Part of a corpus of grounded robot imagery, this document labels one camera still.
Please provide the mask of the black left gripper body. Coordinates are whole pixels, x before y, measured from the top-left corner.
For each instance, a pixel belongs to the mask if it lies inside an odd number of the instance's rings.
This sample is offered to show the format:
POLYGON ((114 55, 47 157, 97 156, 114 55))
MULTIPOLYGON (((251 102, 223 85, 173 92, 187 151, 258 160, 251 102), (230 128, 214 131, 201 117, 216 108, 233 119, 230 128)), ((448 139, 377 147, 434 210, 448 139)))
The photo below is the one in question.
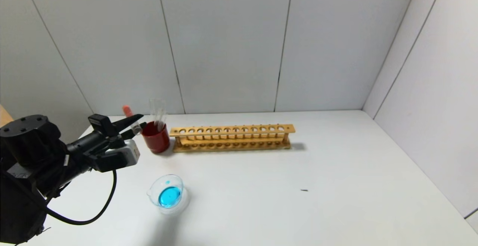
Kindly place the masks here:
POLYGON ((93 131, 85 137, 66 145, 69 155, 88 154, 91 151, 119 149, 125 146, 120 134, 126 128, 124 120, 111 122, 109 117, 93 114, 88 117, 93 131))

